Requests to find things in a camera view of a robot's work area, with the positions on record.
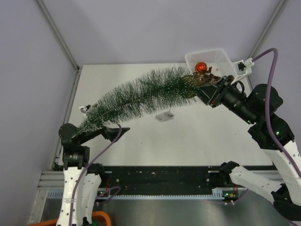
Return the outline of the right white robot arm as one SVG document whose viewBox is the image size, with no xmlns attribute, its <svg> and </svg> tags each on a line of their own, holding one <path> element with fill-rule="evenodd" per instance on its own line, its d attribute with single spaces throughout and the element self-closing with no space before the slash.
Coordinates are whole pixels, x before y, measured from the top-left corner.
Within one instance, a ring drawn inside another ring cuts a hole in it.
<svg viewBox="0 0 301 226">
<path fill-rule="evenodd" d="M 237 88 L 233 76 L 202 75 L 197 80 L 197 97 L 212 108 L 223 105 L 251 127 L 248 133 L 271 159 L 283 182 L 261 177 L 230 161 L 220 168 L 224 186 L 237 184 L 269 201 L 290 221 L 301 220 L 301 156 L 292 130 L 275 111 L 283 100 L 267 84 L 257 85 L 250 95 Z"/>
</svg>

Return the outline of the small green christmas tree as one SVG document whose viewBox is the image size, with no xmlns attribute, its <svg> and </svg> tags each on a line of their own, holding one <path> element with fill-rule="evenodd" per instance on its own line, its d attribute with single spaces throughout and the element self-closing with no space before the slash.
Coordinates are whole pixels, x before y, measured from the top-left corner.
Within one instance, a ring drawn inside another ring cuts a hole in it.
<svg viewBox="0 0 301 226">
<path fill-rule="evenodd" d="M 91 105 L 76 135 L 138 119 L 170 107 L 190 105 L 197 89 L 203 84 L 202 75 L 189 73 L 183 67 L 150 70 L 141 77 L 115 87 Z"/>
</svg>

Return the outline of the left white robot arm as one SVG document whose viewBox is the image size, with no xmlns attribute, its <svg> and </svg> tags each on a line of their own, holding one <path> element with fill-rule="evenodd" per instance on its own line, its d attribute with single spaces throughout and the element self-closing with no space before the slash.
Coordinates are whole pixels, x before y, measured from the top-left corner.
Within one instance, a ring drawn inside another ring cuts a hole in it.
<svg viewBox="0 0 301 226">
<path fill-rule="evenodd" d="M 63 147 L 64 187 L 56 223 L 58 226 L 92 225 L 97 190 L 107 180 L 102 165 L 89 159 L 90 148 L 84 143 L 101 135 L 114 144 L 129 130 L 129 127 L 118 126 L 80 133 L 79 128 L 71 123 L 60 127 L 58 134 Z"/>
</svg>

